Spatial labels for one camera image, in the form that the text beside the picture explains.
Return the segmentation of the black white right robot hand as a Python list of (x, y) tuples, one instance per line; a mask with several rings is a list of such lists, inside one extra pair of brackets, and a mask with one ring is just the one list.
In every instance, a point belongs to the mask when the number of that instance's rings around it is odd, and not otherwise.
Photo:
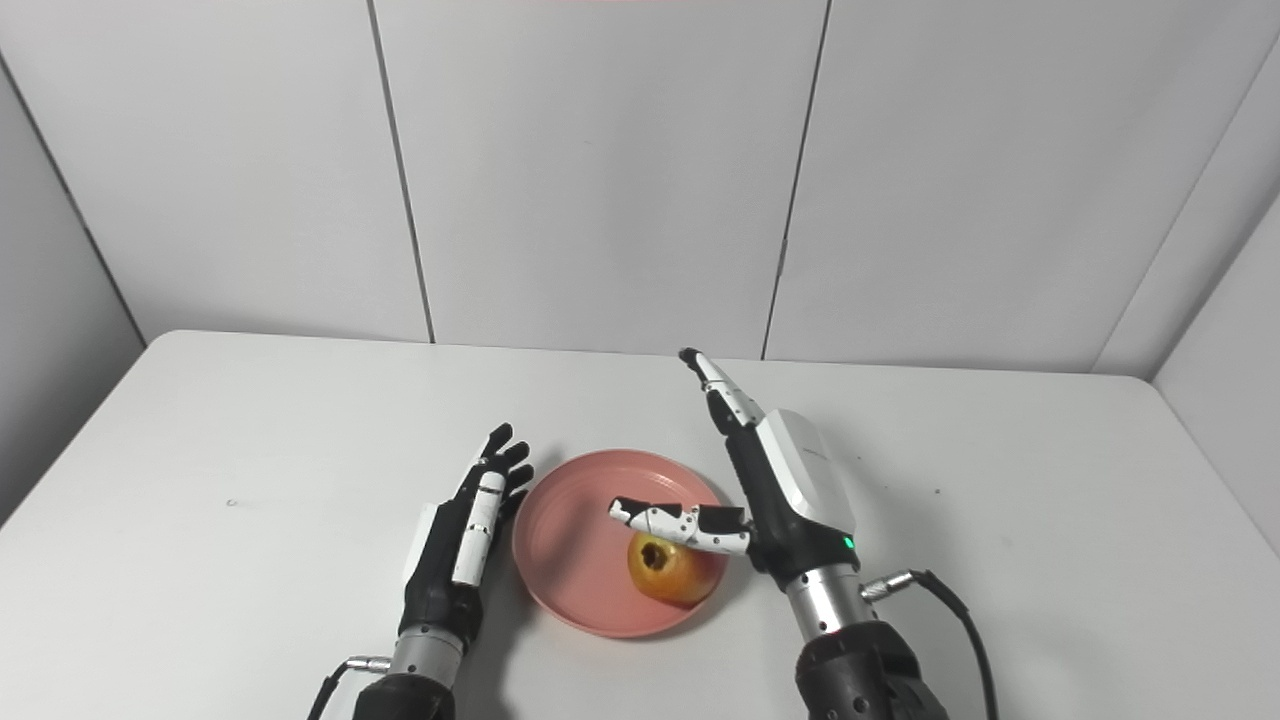
[(703, 553), (745, 556), (781, 589), (823, 568), (860, 571), (849, 493), (818, 428), (795, 411), (762, 410), (704, 352), (686, 347), (678, 357), (700, 383), (746, 503), (685, 507), (616, 496), (609, 516)]

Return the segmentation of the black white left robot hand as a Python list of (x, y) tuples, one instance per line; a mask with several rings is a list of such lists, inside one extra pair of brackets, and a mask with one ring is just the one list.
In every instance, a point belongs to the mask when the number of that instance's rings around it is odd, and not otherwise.
[(517, 516), (534, 478), (530, 447), (513, 437), (509, 423), (492, 430), (454, 495), (436, 506), (404, 584), (399, 634), (447, 632), (465, 651), (477, 639), (483, 624), (479, 587), (488, 555)]

